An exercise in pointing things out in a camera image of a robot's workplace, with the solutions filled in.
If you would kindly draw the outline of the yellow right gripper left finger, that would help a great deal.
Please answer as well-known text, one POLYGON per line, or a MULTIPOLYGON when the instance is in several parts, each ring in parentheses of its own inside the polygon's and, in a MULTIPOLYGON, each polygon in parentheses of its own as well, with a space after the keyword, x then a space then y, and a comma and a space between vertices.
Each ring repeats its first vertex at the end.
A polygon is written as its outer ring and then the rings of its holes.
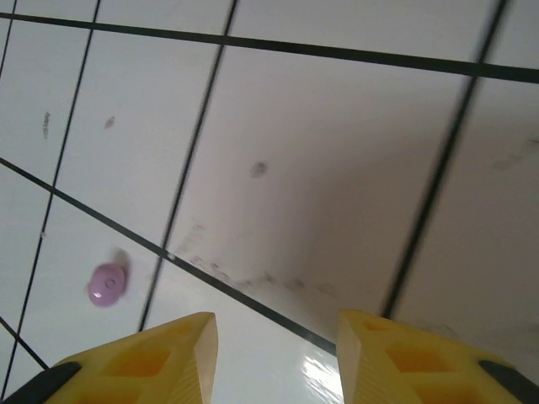
POLYGON ((197 312, 63 359, 8 403, 209 403, 216 316, 197 312))

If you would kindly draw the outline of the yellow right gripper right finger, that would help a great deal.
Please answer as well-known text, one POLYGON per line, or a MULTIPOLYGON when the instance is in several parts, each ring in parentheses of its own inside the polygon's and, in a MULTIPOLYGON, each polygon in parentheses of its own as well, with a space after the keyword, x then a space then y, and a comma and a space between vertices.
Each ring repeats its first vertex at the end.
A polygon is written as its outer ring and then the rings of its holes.
POLYGON ((346 403, 538 401, 496 354, 363 311, 340 311, 336 354, 346 403))

